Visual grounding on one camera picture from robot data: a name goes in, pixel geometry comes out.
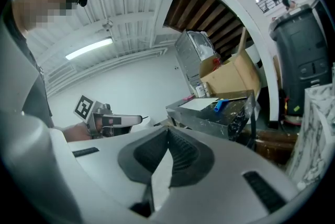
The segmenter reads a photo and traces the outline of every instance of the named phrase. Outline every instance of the gray shirt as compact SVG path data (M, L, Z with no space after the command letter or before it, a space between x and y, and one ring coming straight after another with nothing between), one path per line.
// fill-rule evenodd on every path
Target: gray shirt
M21 34L15 24L11 3L8 3L4 9L3 19L9 33L21 52L40 73L27 96L23 106L23 111L25 114L41 119L48 127L53 127L51 119L52 113L49 108L46 88L44 85L43 69L37 64L34 56L28 48L26 38Z

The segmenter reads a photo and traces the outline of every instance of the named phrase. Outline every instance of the ceiling light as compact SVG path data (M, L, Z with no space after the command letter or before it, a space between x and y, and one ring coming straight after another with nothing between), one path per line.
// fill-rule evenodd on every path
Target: ceiling light
M93 44L90 44L89 46L85 46L85 47L83 47L83 48L80 48L80 49L77 50L77 51L74 51L74 52L71 53L71 54L68 54L68 55L66 56L66 58L67 58L68 60L71 60L71 59L74 59L74 58L78 57L78 56L81 55L81 54L87 53L87 52L89 52L89 51L91 51L91 50L97 49L97 48L102 47L102 46L106 46L106 45L111 44L111 43L113 43L113 40L112 40L111 38L102 40L102 41L100 41L100 42L95 42L95 43L93 43Z

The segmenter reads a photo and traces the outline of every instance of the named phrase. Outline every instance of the table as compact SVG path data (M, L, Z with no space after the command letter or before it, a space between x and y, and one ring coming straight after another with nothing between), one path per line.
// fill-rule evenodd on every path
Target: table
M167 114L171 117L173 125L176 126L175 120L177 120L190 129L236 141L252 148L256 138L255 97L253 90L214 94L211 97L218 97L219 99L246 98L228 102L217 113L214 111L216 103L202 110L193 110L180 107L189 101L181 99L166 107ZM251 121L251 135L248 139L242 139L240 133L249 119Z

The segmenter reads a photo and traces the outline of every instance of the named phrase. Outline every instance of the cluttered workshop table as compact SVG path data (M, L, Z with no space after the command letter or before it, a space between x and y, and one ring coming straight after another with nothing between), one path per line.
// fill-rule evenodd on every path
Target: cluttered workshop table
M175 126L178 121L190 129L253 148L256 136L254 108L254 92L246 90L181 99L167 106L166 111ZM241 139L240 133L249 120L251 135Z

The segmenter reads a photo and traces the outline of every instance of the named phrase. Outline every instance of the gray trash bin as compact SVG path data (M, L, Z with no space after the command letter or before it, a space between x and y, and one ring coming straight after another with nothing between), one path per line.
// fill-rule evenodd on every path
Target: gray trash bin
M287 114L302 115L304 90L331 82L328 49L309 5L303 5L270 24L281 62Z

